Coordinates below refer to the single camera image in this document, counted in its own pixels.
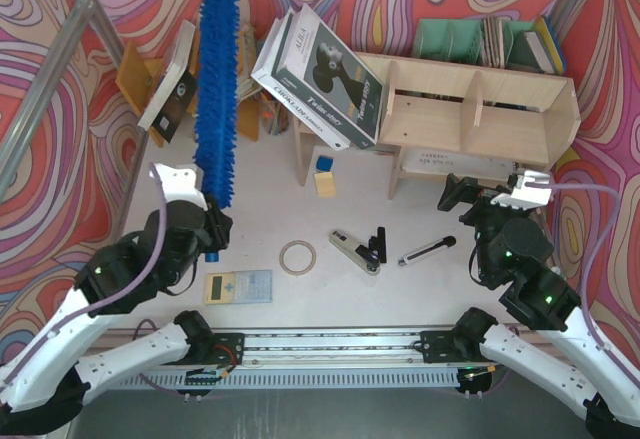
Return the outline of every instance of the yellow calculator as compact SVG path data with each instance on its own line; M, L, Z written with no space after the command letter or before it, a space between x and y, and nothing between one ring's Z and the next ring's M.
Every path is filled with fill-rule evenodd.
M271 271L237 271L207 275L205 304L271 302Z

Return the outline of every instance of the blue bristle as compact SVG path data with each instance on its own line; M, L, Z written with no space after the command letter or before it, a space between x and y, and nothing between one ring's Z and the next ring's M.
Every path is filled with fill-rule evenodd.
M200 9L198 74L198 148L195 163L203 170L202 192L220 208L233 196L236 143L238 0L203 0Z

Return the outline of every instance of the yellow wooden block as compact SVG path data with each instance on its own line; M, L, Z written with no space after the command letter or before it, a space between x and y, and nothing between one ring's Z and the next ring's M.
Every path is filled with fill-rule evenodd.
M319 172L313 177L316 180L318 197L335 197L336 183L333 181L333 172Z

